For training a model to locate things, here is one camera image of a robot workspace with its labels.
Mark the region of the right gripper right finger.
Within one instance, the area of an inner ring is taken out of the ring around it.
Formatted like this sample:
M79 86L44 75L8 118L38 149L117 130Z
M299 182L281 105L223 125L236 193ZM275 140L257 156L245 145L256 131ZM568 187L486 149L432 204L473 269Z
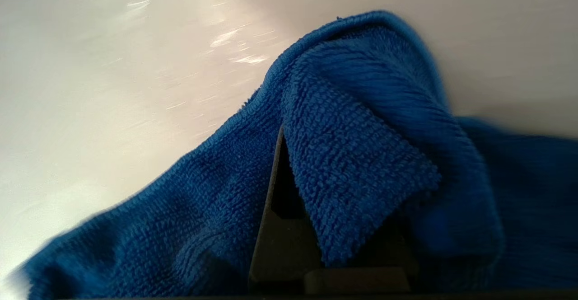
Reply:
M403 224L395 218L381 226L338 225L330 235L330 267L401 267L416 269Z

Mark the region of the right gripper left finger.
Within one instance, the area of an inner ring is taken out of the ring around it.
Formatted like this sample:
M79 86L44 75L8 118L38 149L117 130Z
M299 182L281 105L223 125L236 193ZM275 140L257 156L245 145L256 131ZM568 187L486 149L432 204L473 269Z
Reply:
M322 266L316 232L299 194L281 128L248 272L248 291L305 292L306 275Z

